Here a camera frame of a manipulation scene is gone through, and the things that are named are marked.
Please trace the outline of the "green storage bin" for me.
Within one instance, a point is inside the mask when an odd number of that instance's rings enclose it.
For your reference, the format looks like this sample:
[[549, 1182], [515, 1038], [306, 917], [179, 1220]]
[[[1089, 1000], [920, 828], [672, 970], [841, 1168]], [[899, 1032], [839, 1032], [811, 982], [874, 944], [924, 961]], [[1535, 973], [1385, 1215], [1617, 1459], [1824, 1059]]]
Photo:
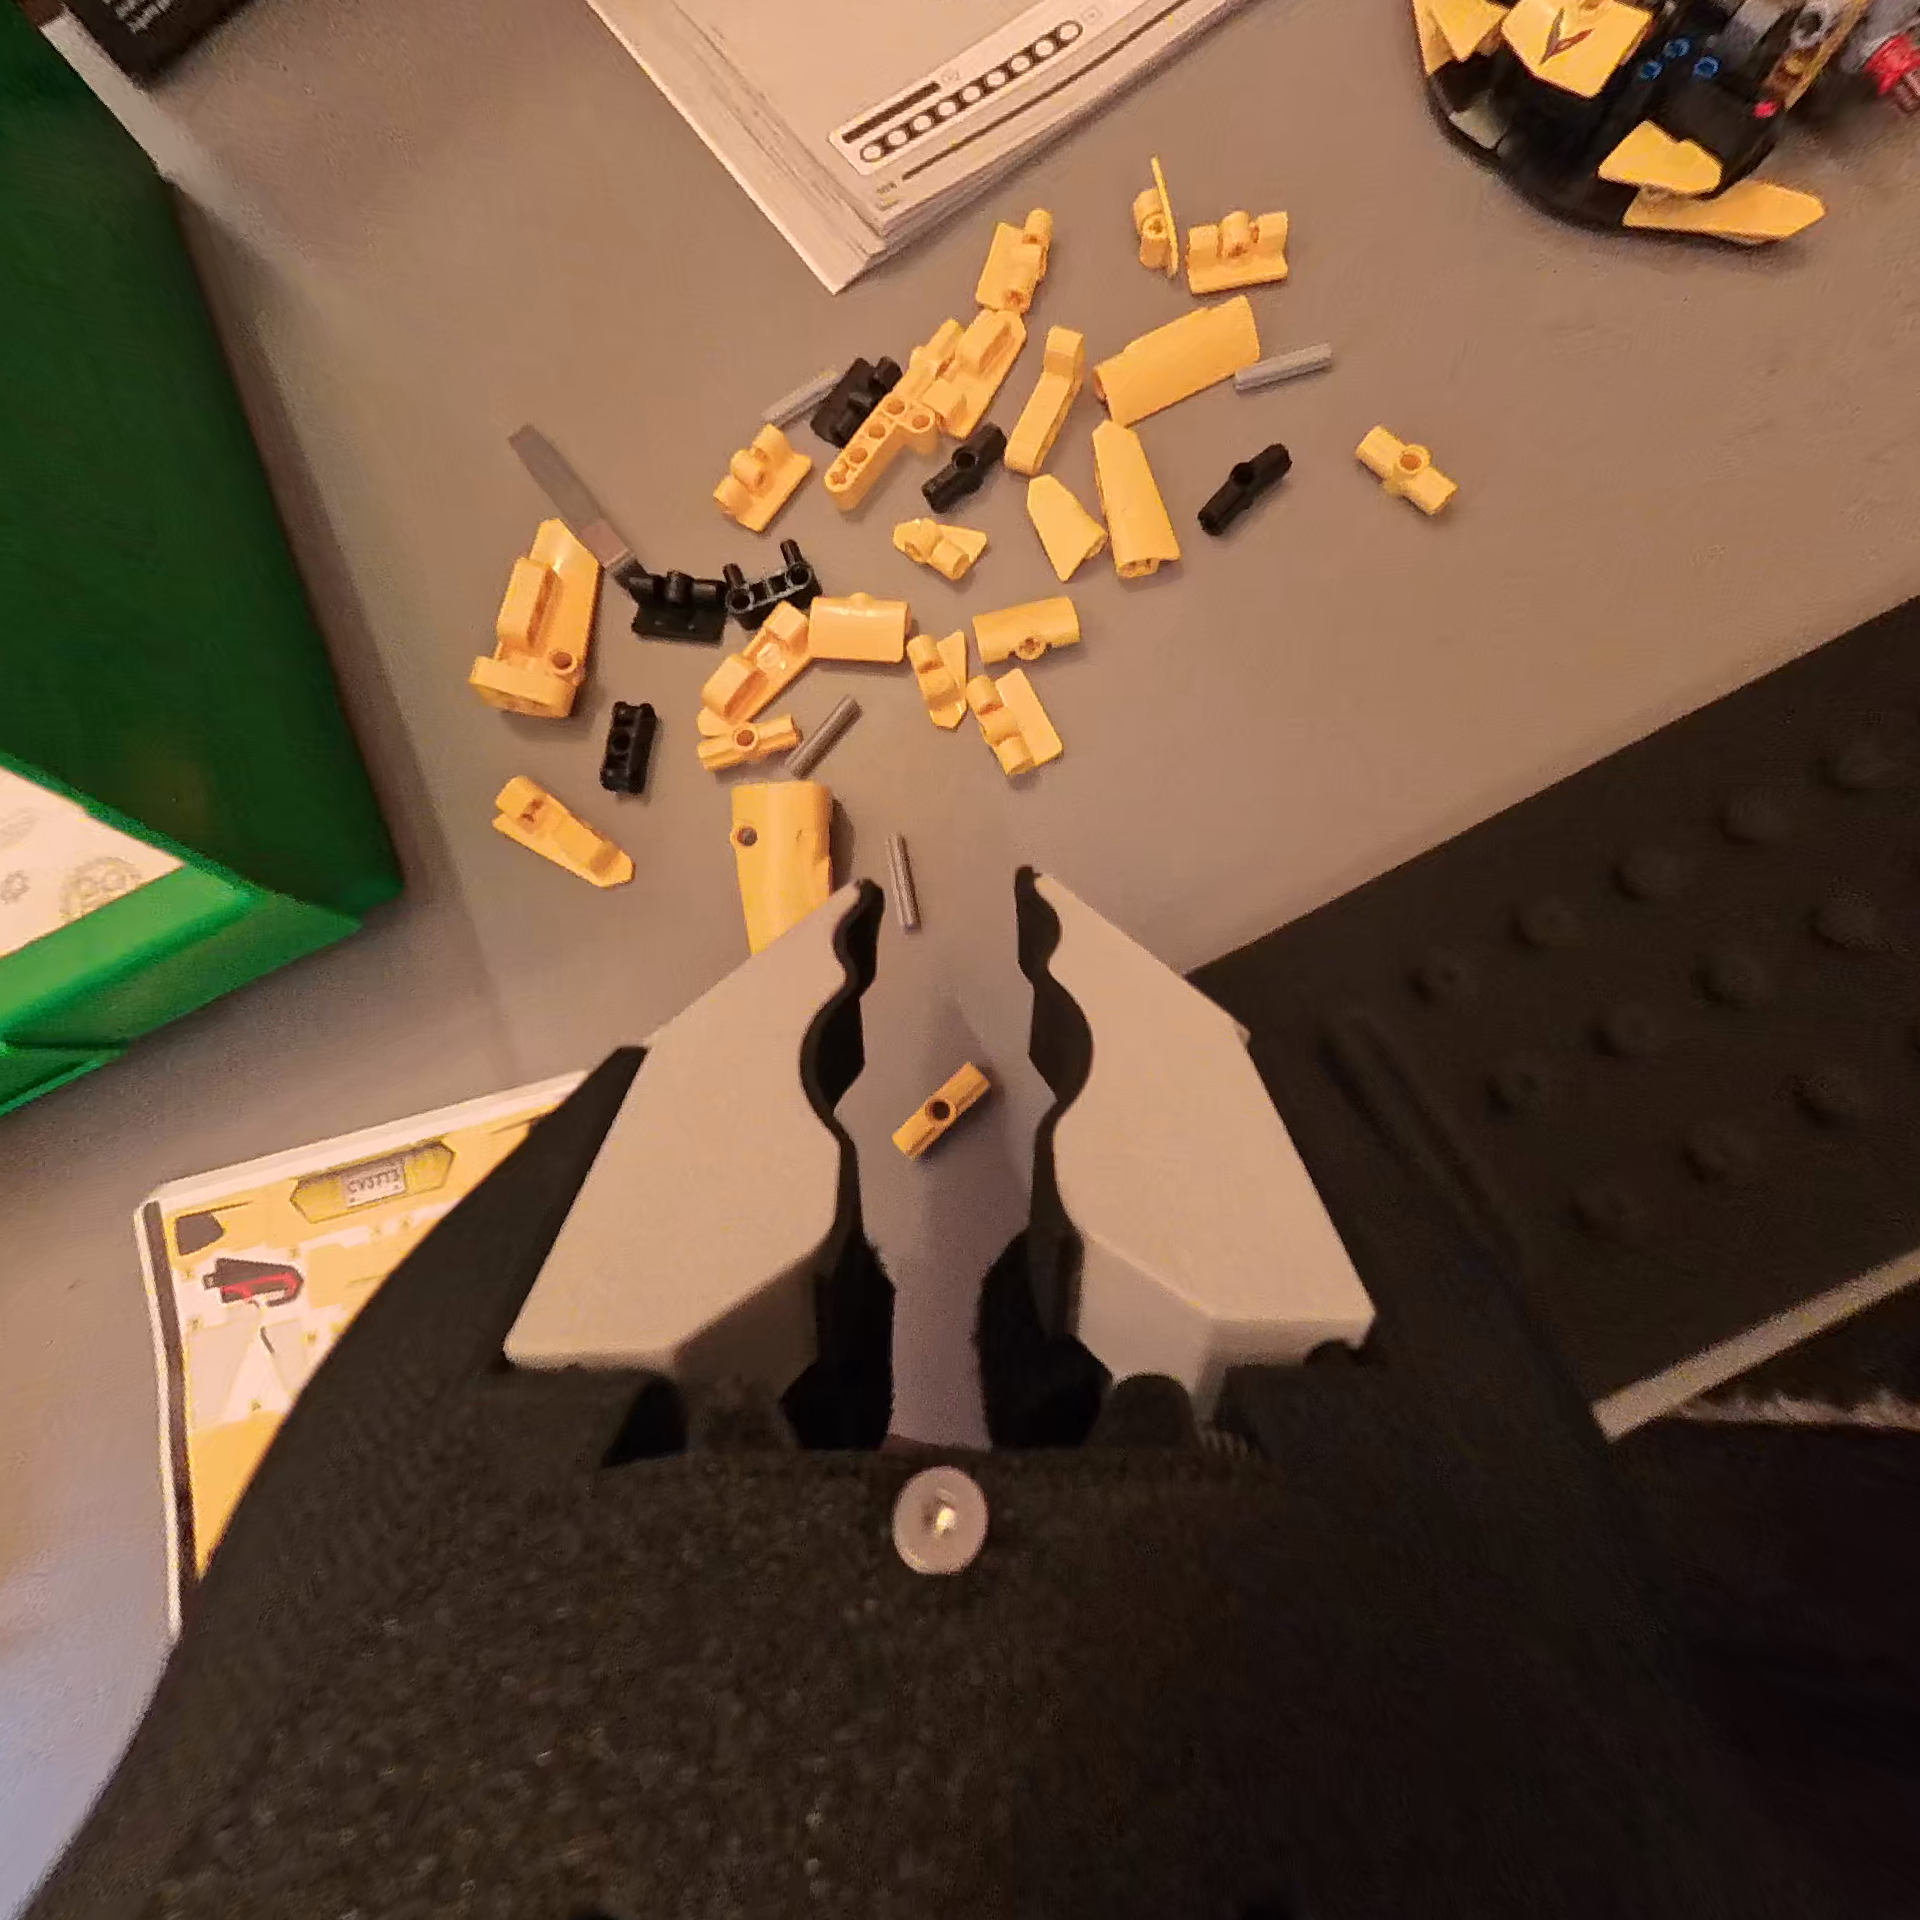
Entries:
[[2, 766], [181, 862], [2, 955], [2, 1112], [402, 890], [174, 187], [16, 2]]

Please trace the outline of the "white printed paper bag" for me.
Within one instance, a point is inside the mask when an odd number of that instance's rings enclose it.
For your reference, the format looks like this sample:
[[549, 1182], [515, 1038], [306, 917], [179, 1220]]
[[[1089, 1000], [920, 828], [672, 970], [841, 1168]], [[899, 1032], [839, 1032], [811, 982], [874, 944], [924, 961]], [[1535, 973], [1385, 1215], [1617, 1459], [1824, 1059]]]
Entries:
[[2, 766], [2, 955], [165, 879], [181, 862]]

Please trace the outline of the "yellow brick car model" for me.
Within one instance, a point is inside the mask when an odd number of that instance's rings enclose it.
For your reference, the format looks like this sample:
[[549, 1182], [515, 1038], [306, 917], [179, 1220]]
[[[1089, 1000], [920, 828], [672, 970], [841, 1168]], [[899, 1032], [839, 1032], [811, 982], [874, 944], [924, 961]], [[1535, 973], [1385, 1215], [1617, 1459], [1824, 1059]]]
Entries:
[[1741, 248], [1819, 195], [1763, 177], [1799, 109], [1915, 113], [1915, 2], [1409, 2], [1428, 101], [1539, 211]]

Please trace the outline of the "toy car set box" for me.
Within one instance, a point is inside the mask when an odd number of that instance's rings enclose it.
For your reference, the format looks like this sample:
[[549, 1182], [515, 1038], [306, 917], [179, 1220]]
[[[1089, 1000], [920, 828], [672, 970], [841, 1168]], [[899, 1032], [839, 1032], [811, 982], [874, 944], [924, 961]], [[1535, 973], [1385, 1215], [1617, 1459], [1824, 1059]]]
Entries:
[[247, 2], [59, 2], [107, 62], [133, 77], [162, 77]]

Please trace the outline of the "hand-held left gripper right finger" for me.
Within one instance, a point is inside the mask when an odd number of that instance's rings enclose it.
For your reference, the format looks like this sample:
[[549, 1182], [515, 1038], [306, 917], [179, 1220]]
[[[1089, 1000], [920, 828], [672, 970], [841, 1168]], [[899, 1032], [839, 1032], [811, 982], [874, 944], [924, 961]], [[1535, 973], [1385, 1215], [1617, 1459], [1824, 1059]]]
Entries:
[[1240, 1369], [1361, 1352], [1375, 1303], [1240, 1020], [1039, 869], [1015, 948], [1047, 1104], [1029, 1220], [978, 1284], [989, 1442], [1077, 1447], [1131, 1379], [1208, 1418]]

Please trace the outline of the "instruction booklet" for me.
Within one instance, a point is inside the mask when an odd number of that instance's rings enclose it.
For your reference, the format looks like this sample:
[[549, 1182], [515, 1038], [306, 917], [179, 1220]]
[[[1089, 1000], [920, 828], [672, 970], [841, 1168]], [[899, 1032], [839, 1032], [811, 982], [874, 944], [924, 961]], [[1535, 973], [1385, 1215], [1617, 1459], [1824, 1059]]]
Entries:
[[1236, 2], [592, 2], [841, 292]]

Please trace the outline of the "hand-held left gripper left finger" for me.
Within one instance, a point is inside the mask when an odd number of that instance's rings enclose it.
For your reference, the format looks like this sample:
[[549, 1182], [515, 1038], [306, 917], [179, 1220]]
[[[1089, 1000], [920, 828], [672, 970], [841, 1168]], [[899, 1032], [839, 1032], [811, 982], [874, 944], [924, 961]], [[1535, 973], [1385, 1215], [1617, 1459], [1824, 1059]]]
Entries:
[[836, 1112], [866, 1068], [877, 932], [882, 888], [850, 882], [639, 1043], [511, 1363], [751, 1385], [803, 1447], [887, 1436], [894, 1288]]

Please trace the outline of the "sticker sheet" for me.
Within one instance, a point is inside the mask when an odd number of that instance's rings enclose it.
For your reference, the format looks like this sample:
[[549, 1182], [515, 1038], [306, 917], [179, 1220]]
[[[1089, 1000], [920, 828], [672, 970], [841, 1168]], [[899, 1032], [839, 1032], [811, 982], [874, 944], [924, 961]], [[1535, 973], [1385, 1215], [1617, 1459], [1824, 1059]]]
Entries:
[[137, 1203], [174, 1630], [348, 1319], [580, 1079], [572, 1072], [181, 1175]]

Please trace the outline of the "grey desk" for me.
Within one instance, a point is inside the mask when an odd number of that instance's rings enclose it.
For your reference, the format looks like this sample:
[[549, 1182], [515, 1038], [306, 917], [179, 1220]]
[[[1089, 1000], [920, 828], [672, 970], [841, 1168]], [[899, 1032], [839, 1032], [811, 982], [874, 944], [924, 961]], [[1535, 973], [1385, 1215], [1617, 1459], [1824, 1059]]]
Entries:
[[1827, 214], [1775, 250], [1564, 227], [1435, 128], [1402, 2], [1251, 2], [839, 298], [583, 2], [254, 2], [133, 87], [48, 43], [181, 220], [396, 833], [356, 937], [2, 1121], [2, 1914], [30, 1901], [165, 1657], [137, 1200], [187, 1171], [598, 1063], [747, 955], [708, 675], [605, 598], [563, 723], [466, 688], [545, 513], [542, 426], [653, 569], [762, 569], [708, 489], [760, 408], [965, 315], [994, 220], [1053, 214], [1089, 362], [1189, 305], [1182, 220], [1291, 217], [1264, 348], [1139, 433], [1182, 561], [1077, 575], [1065, 760], [998, 779], [901, 675], [822, 774], [839, 876], [899, 833], [844, 1112], [901, 1288], [899, 1424], [978, 1433], [970, 1275], [1025, 1215], [1011, 872], [1189, 970], [1915, 593], [1915, 118], [1794, 128]]

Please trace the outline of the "pile of yellow brick pieces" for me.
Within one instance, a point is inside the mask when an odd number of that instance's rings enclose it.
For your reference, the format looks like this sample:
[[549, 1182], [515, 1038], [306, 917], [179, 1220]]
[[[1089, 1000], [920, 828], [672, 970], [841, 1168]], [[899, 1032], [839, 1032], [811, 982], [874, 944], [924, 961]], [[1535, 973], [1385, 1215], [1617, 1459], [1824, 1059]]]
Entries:
[[1382, 559], [1349, 555], [1309, 585], [1302, 559], [1266, 543], [1266, 498], [1285, 493], [1285, 447], [1210, 473], [1198, 505], [1204, 563], [1244, 550], [1240, 581], [1189, 588], [1178, 522], [1131, 404], [1131, 371], [1225, 387], [1261, 367], [1244, 289], [1152, 325], [1118, 351], [1113, 417], [1082, 330], [1039, 330], [1031, 396], [993, 420], [993, 396], [1035, 333], [1008, 305], [1039, 276], [1051, 214], [998, 227], [989, 300], [913, 342], [883, 396], [855, 387], [853, 451], [830, 447], [830, 485], [783, 423], [760, 423], [721, 476], [727, 561], [747, 569], [684, 593], [708, 598], [695, 636], [626, 647], [624, 673], [660, 683], [674, 741], [736, 799], [735, 857], [747, 872], [747, 932], [732, 932], [717, 866], [692, 828], [598, 833], [538, 779], [515, 779], [496, 828], [580, 882], [639, 890], [606, 931], [580, 932], [551, 882], [487, 879], [498, 932], [489, 982], [519, 1061], [558, 1063], [587, 1042], [637, 1038], [754, 944], [825, 900], [883, 837], [930, 856], [939, 926], [903, 990], [939, 977], [952, 1011], [913, 1002], [882, 1026], [882, 1061], [903, 1074], [920, 1026], [1008, 1036], [998, 906], [1015, 866], [1074, 869], [1139, 900], [1202, 906], [1178, 932], [1210, 961], [1210, 921], [1264, 932], [1305, 906], [1428, 856], [1457, 814], [1402, 806], [1397, 833], [1359, 851], [1364, 806], [1409, 796], [1385, 753], [1385, 684], [1401, 647], [1359, 621]]

